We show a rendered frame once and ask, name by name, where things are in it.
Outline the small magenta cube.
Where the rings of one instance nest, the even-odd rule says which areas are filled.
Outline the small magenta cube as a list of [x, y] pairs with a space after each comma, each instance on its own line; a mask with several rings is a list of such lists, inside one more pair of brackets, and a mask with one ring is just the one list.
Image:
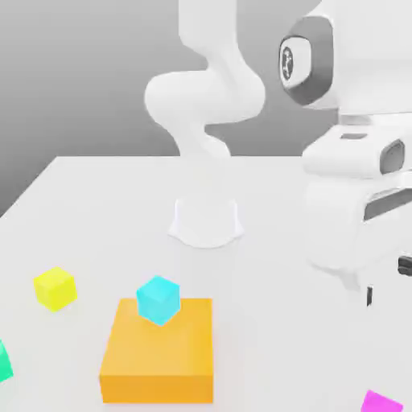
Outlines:
[[360, 412], [402, 412], [404, 405], [372, 390], [365, 394]]

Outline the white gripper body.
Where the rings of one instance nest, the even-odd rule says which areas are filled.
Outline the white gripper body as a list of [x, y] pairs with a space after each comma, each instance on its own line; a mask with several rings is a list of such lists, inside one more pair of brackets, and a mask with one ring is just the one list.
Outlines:
[[360, 291], [364, 270], [412, 241], [412, 175], [312, 178], [304, 222], [311, 265]]

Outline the small green cube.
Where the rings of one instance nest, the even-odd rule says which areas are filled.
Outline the small green cube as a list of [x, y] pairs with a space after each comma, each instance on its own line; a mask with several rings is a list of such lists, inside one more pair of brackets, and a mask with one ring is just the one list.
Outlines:
[[4, 343], [0, 340], [0, 382], [14, 376], [14, 371]]

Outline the small yellow cube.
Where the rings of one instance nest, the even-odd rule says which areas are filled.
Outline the small yellow cube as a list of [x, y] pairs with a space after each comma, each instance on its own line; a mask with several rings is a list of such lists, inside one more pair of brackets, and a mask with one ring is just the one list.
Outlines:
[[74, 277], [54, 267], [34, 278], [35, 296], [49, 311], [57, 312], [77, 299]]

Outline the large orange box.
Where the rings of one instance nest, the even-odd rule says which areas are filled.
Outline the large orange box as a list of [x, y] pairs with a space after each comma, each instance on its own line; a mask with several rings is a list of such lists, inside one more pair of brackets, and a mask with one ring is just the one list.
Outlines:
[[182, 299], [163, 326], [121, 299], [99, 373], [105, 403], [211, 403], [212, 300]]

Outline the small cyan cube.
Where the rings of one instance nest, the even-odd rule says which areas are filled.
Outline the small cyan cube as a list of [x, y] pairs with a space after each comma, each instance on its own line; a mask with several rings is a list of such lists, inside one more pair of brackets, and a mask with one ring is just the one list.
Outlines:
[[180, 287], [161, 276], [154, 276], [136, 292], [138, 314], [163, 326], [180, 310]]

